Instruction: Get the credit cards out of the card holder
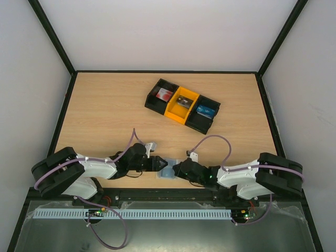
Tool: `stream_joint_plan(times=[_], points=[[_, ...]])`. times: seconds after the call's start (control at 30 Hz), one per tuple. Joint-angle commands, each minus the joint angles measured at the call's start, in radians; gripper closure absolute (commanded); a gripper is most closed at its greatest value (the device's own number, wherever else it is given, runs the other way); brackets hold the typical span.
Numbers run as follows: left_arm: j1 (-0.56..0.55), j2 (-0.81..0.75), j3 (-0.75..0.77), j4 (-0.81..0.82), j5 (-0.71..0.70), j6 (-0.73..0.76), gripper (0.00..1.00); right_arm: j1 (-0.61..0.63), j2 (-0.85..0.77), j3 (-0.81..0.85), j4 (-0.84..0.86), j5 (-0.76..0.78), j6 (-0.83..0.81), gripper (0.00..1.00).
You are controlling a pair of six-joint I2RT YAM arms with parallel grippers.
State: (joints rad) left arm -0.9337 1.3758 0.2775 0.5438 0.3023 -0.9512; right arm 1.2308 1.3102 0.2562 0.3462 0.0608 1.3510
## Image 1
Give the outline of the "beige card holder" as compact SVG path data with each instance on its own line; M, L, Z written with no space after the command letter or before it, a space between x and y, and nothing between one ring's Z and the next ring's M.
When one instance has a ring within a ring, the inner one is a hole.
M176 179L175 172L173 170L173 166L181 163L182 160L171 159L171 158L165 158L164 160L167 161L167 166L156 173L156 178L157 179L158 178L159 179L167 179L167 180Z

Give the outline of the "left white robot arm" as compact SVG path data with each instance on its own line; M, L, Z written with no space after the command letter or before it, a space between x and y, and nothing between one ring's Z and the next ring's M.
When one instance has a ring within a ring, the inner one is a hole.
M135 143L123 152L100 159L65 147L31 168L34 189L45 199L59 195L90 199L101 189L98 178L116 180L130 171L158 172L165 168L168 165L166 160L150 155L154 148L155 143Z

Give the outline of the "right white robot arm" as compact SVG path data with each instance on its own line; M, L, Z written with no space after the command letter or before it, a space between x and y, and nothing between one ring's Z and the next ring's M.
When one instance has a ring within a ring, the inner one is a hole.
M294 199L302 196L302 165L267 152L249 163L225 167L205 167L187 158L173 170L176 177L209 190L235 187L229 192L229 200L236 206L267 194Z

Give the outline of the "yellow bin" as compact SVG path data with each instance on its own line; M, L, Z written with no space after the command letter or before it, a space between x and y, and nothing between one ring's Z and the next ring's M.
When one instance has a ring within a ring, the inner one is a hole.
M199 95L200 95L199 93L196 93L184 87L179 87L176 93L173 95L172 99L168 102L164 115L167 118L170 118L184 125L191 112L191 109L196 104L196 101L199 98ZM177 104L177 99L179 96L184 96L186 98L193 100L193 103L189 109Z

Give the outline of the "black bin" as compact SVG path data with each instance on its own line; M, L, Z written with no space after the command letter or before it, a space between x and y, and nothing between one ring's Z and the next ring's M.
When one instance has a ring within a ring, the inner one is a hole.
M213 124L220 106L221 103L200 95L192 106L185 125L206 135Z
M178 90L179 86L159 79L146 97L145 107L161 115L165 114L168 102Z

